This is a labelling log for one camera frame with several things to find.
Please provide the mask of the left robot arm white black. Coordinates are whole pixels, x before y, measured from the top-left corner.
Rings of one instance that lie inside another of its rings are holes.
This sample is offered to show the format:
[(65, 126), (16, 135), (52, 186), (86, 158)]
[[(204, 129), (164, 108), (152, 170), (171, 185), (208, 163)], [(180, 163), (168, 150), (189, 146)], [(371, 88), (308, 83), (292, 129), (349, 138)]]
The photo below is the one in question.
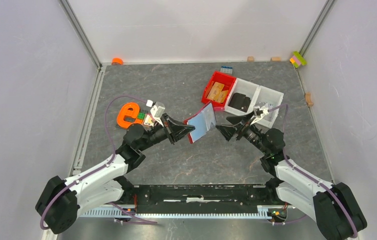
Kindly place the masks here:
[(160, 120), (149, 130), (138, 123), (129, 126), (121, 146), (94, 167), (65, 179), (57, 175), (49, 179), (35, 205), (40, 228), (60, 234), (93, 208), (116, 201), (129, 203), (134, 191), (126, 186), (124, 175), (145, 160), (143, 151), (164, 140), (175, 144), (196, 129), (167, 113)]

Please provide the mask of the red leather card holder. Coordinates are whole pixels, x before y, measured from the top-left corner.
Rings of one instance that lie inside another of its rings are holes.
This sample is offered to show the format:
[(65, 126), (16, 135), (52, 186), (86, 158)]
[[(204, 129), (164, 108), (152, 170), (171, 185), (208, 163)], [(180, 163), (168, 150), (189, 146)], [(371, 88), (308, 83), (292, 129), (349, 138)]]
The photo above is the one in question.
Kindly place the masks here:
[(213, 102), (209, 101), (206, 103), (196, 114), (185, 119), (183, 123), (195, 127), (195, 129), (187, 135), (190, 144), (194, 144), (217, 125), (216, 111)]

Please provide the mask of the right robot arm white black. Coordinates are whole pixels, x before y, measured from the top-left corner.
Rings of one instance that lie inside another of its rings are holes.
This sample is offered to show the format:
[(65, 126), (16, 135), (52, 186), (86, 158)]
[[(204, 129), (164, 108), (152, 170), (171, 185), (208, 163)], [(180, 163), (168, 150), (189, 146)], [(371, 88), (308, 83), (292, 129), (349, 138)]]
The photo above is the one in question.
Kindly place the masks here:
[(273, 176), (267, 182), (265, 198), (271, 204), (288, 203), (317, 225), (327, 240), (356, 238), (368, 222), (350, 187), (323, 180), (295, 163), (285, 152), (284, 132), (270, 128), (266, 132), (254, 124), (255, 113), (229, 116), (229, 124), (216, 129), (227, 141), (246, 139), (260, 152), (263, 169)]

